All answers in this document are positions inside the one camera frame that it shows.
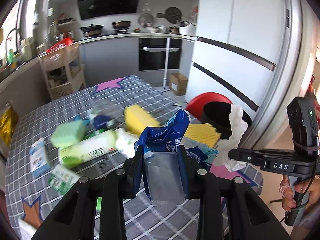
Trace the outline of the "white refrigerator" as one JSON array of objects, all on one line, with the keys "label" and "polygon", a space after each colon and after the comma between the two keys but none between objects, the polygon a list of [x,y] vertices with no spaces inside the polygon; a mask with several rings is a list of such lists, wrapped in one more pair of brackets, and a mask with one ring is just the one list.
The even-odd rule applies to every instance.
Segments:
[{"label": "white refrigerator", "polygon": [[186,101],[205,92],[226,96],[268,128],[287,85],[280,73],[298,47],[292,16],[299,0],[199,0]]}]

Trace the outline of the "black trash bin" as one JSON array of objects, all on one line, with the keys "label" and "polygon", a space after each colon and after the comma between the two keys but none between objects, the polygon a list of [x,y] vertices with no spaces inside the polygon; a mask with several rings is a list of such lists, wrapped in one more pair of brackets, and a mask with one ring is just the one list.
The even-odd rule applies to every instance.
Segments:
[{"label": "black trash bin", "polygon": [[221,134],[220,139],[229,139],[232,135],[231,122],[229,115],[232,112],[234,104],[226,102],[212,101],[204,105],[201,122],[211,124],[218,133]]}]

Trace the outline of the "white stick mop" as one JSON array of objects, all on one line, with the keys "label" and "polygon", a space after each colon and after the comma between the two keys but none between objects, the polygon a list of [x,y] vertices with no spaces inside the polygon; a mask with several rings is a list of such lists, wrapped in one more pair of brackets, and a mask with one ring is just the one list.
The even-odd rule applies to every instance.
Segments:
[{"label": "white stick mop", "polygon": [[155,87],[167,85],[171,72],[179,70],[182,40],[176,38],[140,38],[138,75]]}]

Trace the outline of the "green sponge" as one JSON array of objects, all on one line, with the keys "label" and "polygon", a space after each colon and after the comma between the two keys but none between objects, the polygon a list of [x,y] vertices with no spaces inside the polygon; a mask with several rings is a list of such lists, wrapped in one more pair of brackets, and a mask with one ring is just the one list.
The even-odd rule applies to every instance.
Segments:
[{"label": "green sponge", "polygon": [[65,148],[80,142],[86,132],[86,126],[82,120],[65,122],[55,129],[50,137],[54,147]]}]

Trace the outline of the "beige storage trolley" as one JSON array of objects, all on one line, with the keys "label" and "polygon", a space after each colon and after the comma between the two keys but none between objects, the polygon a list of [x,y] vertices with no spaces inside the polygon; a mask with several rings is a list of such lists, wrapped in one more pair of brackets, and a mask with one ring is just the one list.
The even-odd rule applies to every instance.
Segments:
[{"label": "beige storage trolley", "polygon": [[44,53],[40,64],[52,100],[87,87],[78,42]]}]

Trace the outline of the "small white blue box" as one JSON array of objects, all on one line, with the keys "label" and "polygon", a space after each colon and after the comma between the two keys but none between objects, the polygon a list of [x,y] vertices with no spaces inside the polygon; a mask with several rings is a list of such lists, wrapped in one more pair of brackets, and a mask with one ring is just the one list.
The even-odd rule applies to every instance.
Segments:
[{"label": "small white blue box", "polygon": [[45,148],[45,139],[40,138],[32,144],[29,151],[30,171],[37,178],[50,170],[49,158]]}]

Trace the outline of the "blue plastic bag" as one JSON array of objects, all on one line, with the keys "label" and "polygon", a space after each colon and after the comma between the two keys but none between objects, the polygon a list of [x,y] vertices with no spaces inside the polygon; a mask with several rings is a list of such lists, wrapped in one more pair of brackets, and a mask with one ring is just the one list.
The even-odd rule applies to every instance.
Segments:
[{"label": "blue plastic bag", "polygon": [[155,206],[181,205],[187,199],[220,202],[217,178],[198,160],[200,149],[181,144],[189,124],[189,113],[179,109],[164,126],[144,129],[135,143],[143,158],[144,189]]}]

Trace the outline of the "cardboard box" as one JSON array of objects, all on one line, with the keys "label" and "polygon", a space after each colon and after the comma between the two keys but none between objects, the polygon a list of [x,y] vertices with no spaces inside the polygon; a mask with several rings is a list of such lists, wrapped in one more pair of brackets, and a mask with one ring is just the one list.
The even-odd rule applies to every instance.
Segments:
[{"label": "cardboard box", "polygon": [[186,93],[188,78],[181,73],[171,73],[169,77],[169,88],[176,96]]}]

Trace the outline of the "black wok on stove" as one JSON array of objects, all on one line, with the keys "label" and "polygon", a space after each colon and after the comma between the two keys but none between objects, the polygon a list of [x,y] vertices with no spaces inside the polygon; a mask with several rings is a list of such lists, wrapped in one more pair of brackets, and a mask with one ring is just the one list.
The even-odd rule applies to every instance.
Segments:
[{"label": "black wok on stove", "polygon": [[91,24],[86,27],[80,27],[80,30],[83,32],[85,38],[96,37],[103,34],[103,25]]}]

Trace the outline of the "brown pot on stove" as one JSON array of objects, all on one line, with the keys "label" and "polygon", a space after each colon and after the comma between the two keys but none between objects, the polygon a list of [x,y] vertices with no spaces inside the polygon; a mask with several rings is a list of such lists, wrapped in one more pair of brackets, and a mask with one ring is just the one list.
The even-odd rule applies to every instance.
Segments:
[{"label": "brown pot on stove", "polygon": [[127,33],[129,27],[131,25],[131,21],[117,21],[117,22],[112,22],[112,26],[114,28],[115,33]]}]

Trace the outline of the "light green wipes pack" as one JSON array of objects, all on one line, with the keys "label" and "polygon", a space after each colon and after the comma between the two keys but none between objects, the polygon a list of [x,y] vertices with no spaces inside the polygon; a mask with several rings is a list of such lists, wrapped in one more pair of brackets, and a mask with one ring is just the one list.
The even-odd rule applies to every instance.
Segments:
[{"label": "light green wipes pack", "polygon": [[117,135],[113,130],[100,133],[72,146],[58,150],[59,163],[66,168],[73,168],[97,157],[113,152]]}]

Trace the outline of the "white tissue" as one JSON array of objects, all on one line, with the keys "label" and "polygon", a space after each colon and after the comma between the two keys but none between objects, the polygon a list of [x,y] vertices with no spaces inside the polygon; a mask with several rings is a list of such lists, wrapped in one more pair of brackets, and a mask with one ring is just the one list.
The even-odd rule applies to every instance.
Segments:
[{"label": "white tissue", "polygon": [[229,139],[219,140],[216,150],[217,157],[214,159],[215,166],[224,166],[229,172],[241,170],[246,166],[244,161],[236,161],[228,156],[230,150],[237,149],[240,140],[248,128],[248,124],[242,119],[243,109],[238,105],[231,105],[231,113],[229,114],[229,121],[231,124],[232,135]]}]

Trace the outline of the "yellow sponge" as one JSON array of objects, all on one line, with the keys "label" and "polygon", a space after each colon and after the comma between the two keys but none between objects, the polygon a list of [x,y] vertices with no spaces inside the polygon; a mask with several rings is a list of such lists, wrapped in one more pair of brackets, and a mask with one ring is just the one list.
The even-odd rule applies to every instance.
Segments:
[{"label": "yellow sponge", "polygon": [[147,127],[160,127],[161,123],[140,105],[132,105],[124,110],[126,128],[137,135],[140,135]]}]

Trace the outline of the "yellow mesh scrubber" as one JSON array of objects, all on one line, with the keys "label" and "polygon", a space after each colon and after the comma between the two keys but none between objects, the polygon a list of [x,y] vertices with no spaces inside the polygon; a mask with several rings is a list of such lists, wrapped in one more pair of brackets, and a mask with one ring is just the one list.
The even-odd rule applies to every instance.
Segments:
[{"label": "yellow mesh scrubber", "polygon": [[220,140],[221,133],[211,124],[190,124],[184,136],[213,148]]}]

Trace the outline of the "grey checked tablecloth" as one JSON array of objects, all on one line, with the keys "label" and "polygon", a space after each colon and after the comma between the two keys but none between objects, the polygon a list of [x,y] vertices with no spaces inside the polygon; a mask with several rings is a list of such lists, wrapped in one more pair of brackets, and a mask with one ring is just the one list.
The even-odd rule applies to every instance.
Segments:
[{"label": "grey checked tablecloth", "polygon": [[[12,228],[24,220],[43,225],[54,207],[80,177],[92,182],[115,174],[135,155],[135,142],[147,127],[168,127],[180,116],[186,127],[173,140],[184,144],[202,168],[210,169],[217,150],[213,142],[189,140],[197,119],[178,103],[137,76],[121,77],[65,96],[20,118],[7,160],[6,202]],[[161,157],[162,189],[173,188],[169,200],[156,192],[150,200],[137,181],[135,198],[124,199],[126,239],[195,239],[199,201],[187,200],[174,182],[178,165],[172,152]]]}]

